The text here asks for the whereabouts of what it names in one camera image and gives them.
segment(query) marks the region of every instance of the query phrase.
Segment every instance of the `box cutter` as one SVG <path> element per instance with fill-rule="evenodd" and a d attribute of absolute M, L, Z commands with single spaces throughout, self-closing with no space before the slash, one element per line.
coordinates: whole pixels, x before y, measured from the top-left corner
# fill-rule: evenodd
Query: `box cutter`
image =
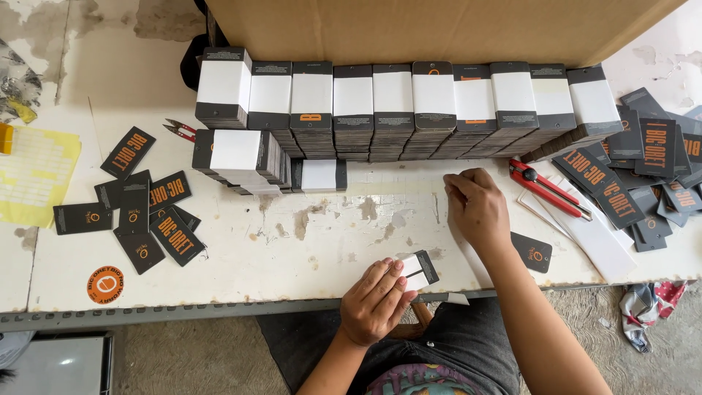
<path fill-rule="evenodd" d="M 539 176 L 534 168 L 521 163 L 516 159 L 510 159 L 510 178 L 521 186 L 537 194 L 550 204 L 556 206 L 561 211 L 576 218 L 584 218 L 592 221 L 590 210 L 580 205 L 580 202 L 570 196 L 568 192 L 558 188 L 551 181 Z"/>

